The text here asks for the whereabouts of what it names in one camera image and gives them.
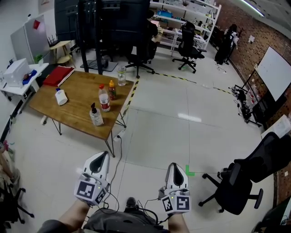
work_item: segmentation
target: brick wall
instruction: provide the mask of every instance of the brick wall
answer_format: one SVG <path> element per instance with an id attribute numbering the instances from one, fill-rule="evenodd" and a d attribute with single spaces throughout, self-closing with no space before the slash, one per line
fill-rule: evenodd
<path id="1" fill-rule="evenodd" d="M 243 81 L 247 80 L 254 69 L 254 65 L 258 64 L 263 58 L 268 46 L 271 46 L 291 64 L 291 40 L 277 30 L 255 20 L 229 0 L 216 0 L 216 2 L 222 5 L 216 24 L 220 29 L 225 30 L 232 24 L 236 24 L 239 28 L 244 29 L 238 42 L 238 50 L 235 49 L 231 55 L 231 61 L 239 71 Z M 250 35 L 255 37 L 252 44 L 248 42 Z M 256 73 L 253 77 L 260 95 L 263 96 L 266 92 L 264 82 Z M 290 87 L 285 92 L 285 96 L 287 97 L 286 103 L 268 121 L 267 124 L 269 126 L 276 122 L 283 114 L 288 115 L 291 111 Z M 284 173 L 286 171 L 288 171 L 289 175 L 285 177 Z M 274 198 L 276 198 L 274 204 L 276 205 L 291 195 L 291 163 L 286 168 L 278 171 L 275 174 L 274 180 Z"/>

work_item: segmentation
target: red folder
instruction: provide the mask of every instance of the red folder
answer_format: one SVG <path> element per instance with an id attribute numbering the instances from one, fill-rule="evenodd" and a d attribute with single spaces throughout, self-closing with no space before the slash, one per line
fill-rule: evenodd
<path id="1" fill-rule="evenodd" d="M 64 66 L 58 66 L 56 67 L 51 74 L 45 79 L 43 82 L 44 85 L 49 86 L 58 86 L 60 82 L 70 73 L 74 70 L 72 67 L 64 67 Z"/>

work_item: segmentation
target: yellow black tape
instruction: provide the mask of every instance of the yellow black tape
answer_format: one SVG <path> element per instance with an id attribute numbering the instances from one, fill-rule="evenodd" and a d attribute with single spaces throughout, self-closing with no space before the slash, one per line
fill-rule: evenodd
<path id="1" fill-rule="evenodd" d="M 219 89 L 219 88 L 217 88 L 217 87 L 213 87 L 214 89 L 217 89 L 217 90 L 220 90 L 220 91 L 223 91 L 223 92 L 225 92 L 225 93 L 228 93 L 228 94 L 231 94 L 229 91 L 225 91 L 225 90 L 223 90 L 223 89 Z"/>
<path id="2" fill-rule="evenodd" d="M 185 81 L 188 81 L 188 82 L 193 82 L 193 83 L 195 83 L 195 84 L 198 84 L 197 82 L 194 82 L 194 81 L 190 81 L 190 80 L 188 80 L 188 79 L 186 79 L 186 78 L 180 78 L 180 77 L 176 77 L 176 76 L 173 76 L 173 75 L 165 75 L 165 74 L 160 74 L 160 73 L 155 73 L 155 74 L 157 74 L 157 75 L 163 75 L 163 76 L 166 76 L 166 77 L 172 77 L 172 78 L 178 78 L 178 79 L 182 79 L 182 80 L 185 80 Z M 228 93 L 228 94 L 231 94 L 230 92 L 228 92 L 228 91 L 225 91 L 225 90 L 223 90 L 223 89 L 219 89 L 219 88 L 216 88 L 216 87 L 213 87 L 214 89 L 217 89 L 217 90 L 220 90 L 220 91 L 223 91 L 223 92 L 225 92 L 225 93 Z"/>
<path id="3" fill-rule="evenodd" d="M 185 81 L 188 81 L 188 82 L 193 82 L 195 84 L 197 84 L 197 82 L 194 82 L 194 81 L 190 81 L 186 78 L 181 78 L 181 77 L 176 77 L 176 76 L 173 76 L 173 75 L 165 75 L 165 74 L 160 74 L 160 73 L 155 73 L 156 75 L 163 75 L 163 76 L 166 76 L 166 77 L 172 77 L 172 78 L 178 78 L 178 79 L 181 79 L 181 80 L 185 80 Z"/>
<path id="4" fill-rule="evenodd" d="M 134 87 L 133 87 L 133 90 L 132 90 L 131 96 L 130 96 L 129 101 L 128 101 L 127 105 L 126 105 L 126 108 L 125 108 L 125 110 L 124 110 L 124 112 L 123 112 L 123 114 L 122 114 L 122 117 L 125 116 L 125 114 L 126 114 L 128 108 L 129 108 L 129 105 L 130 105 L 130 103 L 131 103 L 131 101 L 132 101 L 132 98 L 133 98 L 133 96 L 134 96 L 134 94 L 135 94 L 135 91 L 136 91 L 136 88 L 137 88 L 138 82 L 139 82 L 139 81 L 136 81 L 136 82 L 135 82 L 135 85 L 134 85 Z"/>

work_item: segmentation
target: mini fridge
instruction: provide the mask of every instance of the mini fridge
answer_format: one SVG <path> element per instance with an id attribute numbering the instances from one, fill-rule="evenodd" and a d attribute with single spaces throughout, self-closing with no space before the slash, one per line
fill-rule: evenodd
<path id="1" fill-rule="evenodd" d="M 34 58 L 42 55 L 44 63 L 50 62 L 50 47 L 45 31 L 45 19 L 41 15 L 31 19 L 11 34 L 16 60 L 26 58 L 28 64 L 35 64 Z"/>

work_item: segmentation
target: floor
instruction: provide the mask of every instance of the floor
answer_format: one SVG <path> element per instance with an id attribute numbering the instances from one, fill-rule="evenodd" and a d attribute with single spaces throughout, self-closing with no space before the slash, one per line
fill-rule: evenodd
<path id="1" fill-rule="evenodd" d="M 190 165 L 190 171 L 195 172 L 194 177 L 189 177 L 192 210 L 184 215 L 191 233 L 249 233 L 272 207 L 273 176 L 253 184 L 253 194 L 264 189 L 257 210 L 252 200 L 239 216 L 218 213 L 215 200 L 204 207 L 198 206 L 199 201 L 215 191 L 215 186 L 202 179 L 202 174 L 207 172 L 216 178 L 218 171 L 234 159 L 248 156 L 261 140 L 261 129 L 244 123 L 238 115 L 235 98 L 213 88 L 228 91 L 228 87 L 242 84 L 231 65 L 222 66 L 226 73 L 217 69 L 215 53 L 208 45 L 205 59 L 197 61 L 197 72 L 193 74 L 189 67 L 178 70 L 179 62 L 171 61 L 169 50 L 158 49 L 150 65 L 156 72 L 197 84 L 140 70 L 140 81 L 125 116 L 127 129 L 122 138 L 122 160 L 112 183 L 112 193 L 119 204 L 110 197 L 110 208 L 119 206 L 123 211 L 130 196 L 143 205 L 157 198 L 171 162 L 184 169 Z M 87 58 L 95 59 L 95 52 L 89 51 Z M 126 65 L 122 60 L 119 65 Z M 75 55 L 75 61 L 80 67 L 80 55 Z M 104 72 L 104 75 L 116 77 L 117 71 Z M 135 68 L 128 69 L 126 75 L 128 80 L 135 81 Z M 35 215 L 35 219 L 24 216 L 26 224 L 15 223 L 13 232 L 36 232 L 45 220 L 59 218 L 76 200 L 73 190 L 78 179 L 77 168 L 83 167 L 87 158 L 107 149 L 103 141 L 64 125 L 60 136 L 51 120 L 41 125 L 41 117 L 26 107 L 17 116 L 8 136 L 16 152 L 21 185 L 27 190 L 23 205 Z M 114 135 L 121 130 L 115 126 Z M 120 158 L 119 142 L 115 142 L 115 152 L 116 158 L 110 159 L 109 181 Z M 159 220 L 166 218 L 160 201 L 150 201 L 146 207 L 155 211 Z M 97 209 L 91 209 L 89 215 Z"/>

